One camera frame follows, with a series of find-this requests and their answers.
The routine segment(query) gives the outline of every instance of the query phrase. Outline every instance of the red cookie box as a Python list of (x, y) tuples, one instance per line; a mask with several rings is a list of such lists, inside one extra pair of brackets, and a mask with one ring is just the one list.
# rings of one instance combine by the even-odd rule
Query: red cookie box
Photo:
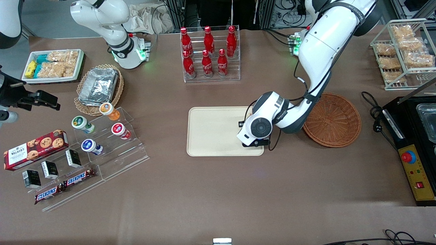
[(68, 148), (67, 134), (57, 129), (3, 153), (4, 169), (15, 171)]

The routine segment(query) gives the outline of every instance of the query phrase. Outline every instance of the acrylic bottle rack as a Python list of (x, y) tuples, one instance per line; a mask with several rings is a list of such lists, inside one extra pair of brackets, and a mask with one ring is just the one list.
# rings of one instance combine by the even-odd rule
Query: acrylic bottle rack
[(180, 43), (180, 55), (182, 57), (182, 72), (183, 79), (185, 82), (212, 82), (212, 81), (230, 81), (230, 80), (241, 80), (241, 40), (239, 35), (239, 26), (235, 26), (235, 36), (236, 36), (236, 51), (232, 58), (227, 57), (227, 67), (228, 74), (225, 77), (220, 77), (218, 74), (218, 57), (219, 50), (223, 48), (227, 52), (227, 35), (228, 27), (218, 26), (211, 27), (212, 36), (215, 41), (215, 56), (211, 57), (212, 60), (212, 70), (214, 75), (211, 78), (207, 78), (203, 75), (203, 65), (201, 60), (203, 59), (204, 50), (204, 30), (201, 27), (187, 27), (188, 35), (191, 38), (192, 49), (194, 50), (194, 56), (192, 61), (194, 62), (194, 69), (197, 72), (197, 76), (193, 79), (187, 78), (185, 70), (183, 68), (183, 48)]
[[(13, 172), (14, 175), (22, 177), (21, 173), (25, 170), (38, 171), (41, 180), (41, 187), (36, 189), (23, 188), (28, 190), (28, 193), (34, 197), (37, 194), (47, 191), (59, 183), (68, 180), (89, 168), (93, 168), (95, 176), (89, 177), (74, 185), (67, 187), (64, 192), (53, 195), (52, 197), (38, 202), (36, 205), (42, 207), (42, 211), (49, 212), (61, 205), (75, 199), (93, 188), (105, 183), (113, 177), (131, 169), (132, 167), (143, 163), (149, 157), (145, 151), (144, 145), (137, 138), (130, 122), (133, 118), (121, 107), (117, 108), (120, 112), (120, 118), (117, 121), (111, 121), (107, 116), (100, 116), (92, 121), (95, 125), (94, 132), (86, 134), (81, 130), (74, 129), (76, 142), (71, 142), (68, 149), (48, 156), (40, 161), (32, 163), (24, 168)], [(123, 140), (119, 136), (113, 135), (111, 127), (114, 123), (119, 122), (124, 124), (131, 136), (128, 140)], [(103, 146), (103, 153), (94, 155), (86, 153), (81, 149), (81, 143), (85, 139), (93, 139), (98, 144)], [(79, 153), (79, 158), (82, 166), (73, 168), (68, 165), (65, 152), (69, 149)], [(41, 168), (41, 162), (50, 161), (56, 164), (59, 176), (56, 179), (44, 178)], [(29, 205), (32, 205), (32, 199), (29, 199)]]

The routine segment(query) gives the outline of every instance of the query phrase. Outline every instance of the red glass bottle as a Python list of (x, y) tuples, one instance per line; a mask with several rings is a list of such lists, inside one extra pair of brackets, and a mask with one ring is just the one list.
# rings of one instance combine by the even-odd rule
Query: red glass bottle
[(211, 34), (210, 26), (204, 28), (204, 47), (208, 51), (210, 57), (215, 57), (215, 42), (214, 37)]
[(230, 26), (228, 28), (227, 35), (227, 57), (232, 58), (236, 52), (236, 36), (235, 36), (235, 27)]
[(203, 64), (204, 76), (211, 78), (214, 75), (214, 72), (212, 71), (212, 60), (209, 57), (209, 52), (207, 50), (203, 50), (203, 60), (201, 63)]
[(192, 42), (191, 38), (188, 35), (188, 32), (185, 27), (180, 28), (180, 33), (182, 33), (182, 49), (183, 51), (188, 51), (189, 56), (192, 57), (194, 55), (194, 50), (192, 50)]
[(218, 74), (220, 77), (225, 77), (228, 74), (227, 57), (225, 56), (225, 50), (223, 48), (219, 50)]
[(183, 67), (185, 69), (186, 77), (187, 78), (189, 78), (189, 79), (195, 78), (197, 73), (195, 72), (194, 62), (189, 57), (189, 52), (188, 51), (183, 51)]

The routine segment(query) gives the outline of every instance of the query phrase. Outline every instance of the table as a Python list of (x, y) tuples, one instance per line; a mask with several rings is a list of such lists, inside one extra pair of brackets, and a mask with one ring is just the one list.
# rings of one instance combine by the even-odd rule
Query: table
[[(241, 31), (240, 81), (185, 84), (179, 35), (159, 36), (150, 62), (122, 70), (125, 87), (119, 102), (134, 118), (151, 159), (50, 213), (32, 205), (22, 179), (0, 171), (3, 244), (188, 245), (231, 237), (235, 245), (313, 245), (383, 237), (387, 228), (434, 242), (436, 209), (414, 207), (399, 157), (372, 131), (370, 107), (360, 96), (368, 91), (384, 105), (406, 94), (383, 90), (368, 49), (379, 30), (351, 40), (326, 89), (348, 98), (360, 112), (362, 131), (356, 142), (331, 149), (301, 131), (282, 134), (277, 148), (260, 157), (188, 156), (188, 111), (245, 106), (267, 91), (299, 97), (304, 88), (293, 77), (296, 59), (288, 48), (265, 32)], [(102, 38), (31, 37), (30, 42), (33, 51), (82, 49), (85, 71), (116, 65)], [(302, 73), (299, 66), (297, 74)], [(58, 96), (61, 110), (20, 110), (20, 120), (0, 130), (1, 150), (57, 128), (71, 135), (71, 119), (80, 114), (73, 104), (76, 86), (28, 87)]]

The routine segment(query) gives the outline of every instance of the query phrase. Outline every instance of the brown wicker basket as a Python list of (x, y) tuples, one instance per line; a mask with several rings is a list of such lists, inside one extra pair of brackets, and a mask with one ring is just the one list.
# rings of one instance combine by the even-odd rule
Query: brown wicker basket
[(304, 123), (304, 131), (323, 146), (344, 147), (360, 134), (359, 112), (346, 98), (323, 93)]
[[(120, 97), (121, 97), (121, 93), (123, 92), (123, 87), (124, 87), (124, 79), (123, 76), (121, 75), (121, 72), (119, 71), (119, 69), (113, 65), (97, 65), (94, 68), (101, 68), (101, 69), (114, 69), (116, 71), (118, 71), (118, 80), (116, 81), (116, 88), (115, 91), (113, 93), (113, 98), (112, 98), (112, 105), (115, 107), (115, 105), (118, 103)], [(79, 85), (77, 86), (77, 95), (80, 94), (80, 91), (83, 88), (83, 83), (85, 82), (86, 78), (88, 77), (88, 73), (89, 71), (82, 77)], [(102, 114), (100, 113), (99, 107), (98, 106), (88, 106), (88, 105), (83, 105), (82, 103), (80, 103), (79, 98), (75, 98), (74, 99), (74, 104), (76, 105), (77, 110), (79, 110), (80, 112), (83, 112), (85, 114), (91, 115), (91, 116), (101, 116)]]

